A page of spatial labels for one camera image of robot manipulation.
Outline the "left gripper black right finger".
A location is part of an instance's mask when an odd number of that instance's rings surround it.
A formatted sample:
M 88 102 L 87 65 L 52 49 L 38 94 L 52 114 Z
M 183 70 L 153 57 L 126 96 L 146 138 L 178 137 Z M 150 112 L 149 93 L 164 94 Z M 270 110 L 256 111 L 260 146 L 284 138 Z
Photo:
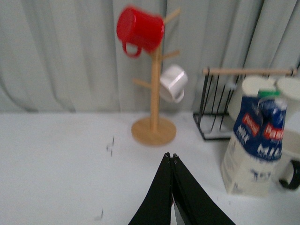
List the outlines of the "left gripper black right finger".
M 173 154 L 172 197 L 179 225 L 233 225 L 213 202 L 177 154 Z

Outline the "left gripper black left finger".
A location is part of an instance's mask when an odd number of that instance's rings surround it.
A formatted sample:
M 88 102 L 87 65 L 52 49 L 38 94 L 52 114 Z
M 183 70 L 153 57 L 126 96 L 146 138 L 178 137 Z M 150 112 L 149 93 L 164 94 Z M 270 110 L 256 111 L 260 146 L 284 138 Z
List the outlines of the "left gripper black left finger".
M 165 153 L 151 186 L 130 225 L 169 225 L 172 211 L 173 175 L 170 153 Z

